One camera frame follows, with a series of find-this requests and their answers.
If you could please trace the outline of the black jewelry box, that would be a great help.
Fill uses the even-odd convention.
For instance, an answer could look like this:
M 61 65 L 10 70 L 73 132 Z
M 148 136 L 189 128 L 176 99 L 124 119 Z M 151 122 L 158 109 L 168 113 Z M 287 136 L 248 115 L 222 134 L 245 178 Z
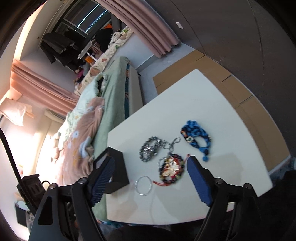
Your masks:
M 127 186 L 130 181 L 126 171 L 125 161 L 123 158 L 123 153 L 114 148 L 107 147 L 95 160 L 93 163 L 93 168 L 100 168 L 101 165 L 105 164 L 107 161 L 114 161 L 114 171 L 112 175 L 108 178 L 106 184 L 106 189 L 104 193 L 112 194 L 119 189 Z

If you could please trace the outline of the pink floral blanket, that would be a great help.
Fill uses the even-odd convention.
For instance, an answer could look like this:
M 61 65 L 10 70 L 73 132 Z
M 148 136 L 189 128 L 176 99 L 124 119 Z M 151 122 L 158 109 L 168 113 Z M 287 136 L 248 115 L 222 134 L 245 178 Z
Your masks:
M 56 161 L 58 185 L 74 184 L 78 179 L 88 177 L 93 170 L 94 148 L 91 143 L 100 125 L 103 109 L 104 99 L 93 98 L 74 132 L 60 150 Z

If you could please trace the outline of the cardboard sheet on floor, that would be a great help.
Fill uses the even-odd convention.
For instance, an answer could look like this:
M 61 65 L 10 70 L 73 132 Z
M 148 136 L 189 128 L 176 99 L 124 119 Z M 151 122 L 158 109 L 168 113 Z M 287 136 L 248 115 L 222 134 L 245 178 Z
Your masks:
M 287 144 L 272 117 L 261 102 L 228 70 L 194 50 L 153 77 L 160 94 L 189 74 L 199 70 L 224 95 L 247 126 L 268 171 L 280 167 L 290 158 Z

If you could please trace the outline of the light green pillow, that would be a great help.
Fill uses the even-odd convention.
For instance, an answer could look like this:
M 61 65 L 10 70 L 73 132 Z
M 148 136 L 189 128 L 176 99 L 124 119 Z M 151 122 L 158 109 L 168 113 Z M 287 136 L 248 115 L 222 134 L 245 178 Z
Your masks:
M 81 92 L 77 105 L 74 109 L 67 113 L 66 120 L 62 124 L 62 126 L 58 130 L 59 141 L 66 142 L 67 139 L 74 132 L 78 121 L 81 117 L 87 112 L 88 105 L 95 97 L 100 97 L 101 84 L 99 84 L 99 80 L 104 77 L 102 73 L 99 73 L 95 77 L 91 79 L 90 82 L 82 81 L 84 85 L 84 89 Z

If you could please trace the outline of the pink curtain left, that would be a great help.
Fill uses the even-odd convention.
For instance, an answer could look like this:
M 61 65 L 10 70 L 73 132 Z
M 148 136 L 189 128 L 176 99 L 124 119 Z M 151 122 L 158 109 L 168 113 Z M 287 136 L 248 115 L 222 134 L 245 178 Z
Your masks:
M 11 66 L 11 87 L 63 116 L 72 111 L 79 100 L 76 94 L 38 75 L 17 60 Z

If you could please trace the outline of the pink curtain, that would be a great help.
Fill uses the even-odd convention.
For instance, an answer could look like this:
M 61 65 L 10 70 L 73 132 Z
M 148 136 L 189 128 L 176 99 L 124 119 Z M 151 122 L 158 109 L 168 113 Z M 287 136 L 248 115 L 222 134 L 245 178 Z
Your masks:
M 11 87 L 63 116 L 72 111 L 79 100 L 76 94 L 38 75 L 17 60 L 11 66 Z
M 178 45 L 180 40 L 146 1 L 98 1 L 124 22 L 160 58 Z

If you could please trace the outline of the green bed sheet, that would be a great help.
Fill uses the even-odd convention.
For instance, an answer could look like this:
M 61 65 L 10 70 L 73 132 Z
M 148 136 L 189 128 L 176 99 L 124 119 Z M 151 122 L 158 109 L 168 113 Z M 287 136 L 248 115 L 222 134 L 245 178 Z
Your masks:
M 103 116 L 93 139 L 94 158 L 98 158 L 107 148 L 108 133 L 125 120 L 125 82 L 127 57 L 117 57 L 102 73 L 105 88 L 101 97 L 105 104 Z

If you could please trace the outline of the window seat floral cushion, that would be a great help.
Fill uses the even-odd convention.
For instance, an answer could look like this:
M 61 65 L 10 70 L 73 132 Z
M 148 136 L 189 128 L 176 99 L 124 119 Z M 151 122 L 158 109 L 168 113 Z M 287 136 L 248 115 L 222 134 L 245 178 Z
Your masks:
M 80 96 L 85 87 L 93 81 L 95 76 L 105 70 L 116 51 L 125 44 L 132 34 L 133 31 L 128 26 L 123 28 L 121 32 L 115 32 L 112 34 L 111 41 L 108 44 L 108 49 L 95 61 L 82 81 L 75 87 L 74 93 L 76 95 Z

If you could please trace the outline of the hanging dark clothes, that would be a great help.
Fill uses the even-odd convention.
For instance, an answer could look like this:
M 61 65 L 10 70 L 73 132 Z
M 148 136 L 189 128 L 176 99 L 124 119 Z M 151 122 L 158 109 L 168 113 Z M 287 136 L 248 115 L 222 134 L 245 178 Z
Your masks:
M 50 63 L 59 60 L 63 66 L 77 59 L 75 42 L 64 35 L 51 32 L 46 33 L 40 45 L 41 50 L 46 54 Z

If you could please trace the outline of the pink curtain right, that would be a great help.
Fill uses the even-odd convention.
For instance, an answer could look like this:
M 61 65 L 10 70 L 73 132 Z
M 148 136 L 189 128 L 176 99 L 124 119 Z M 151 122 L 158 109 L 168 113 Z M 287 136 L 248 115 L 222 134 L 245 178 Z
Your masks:
M 160 58 L 178 45 L 180 40 L 146 1 L 98 1 L 124 22 Z

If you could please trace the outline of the white wall socket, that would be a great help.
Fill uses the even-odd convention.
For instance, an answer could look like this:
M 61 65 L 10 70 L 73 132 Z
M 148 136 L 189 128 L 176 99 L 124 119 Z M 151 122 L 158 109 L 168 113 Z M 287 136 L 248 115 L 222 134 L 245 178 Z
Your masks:
M 176 25 L 177 25 L 180 29 L 183 29 L 183 26 L 181 25 L 180 22 L 176 22 Z

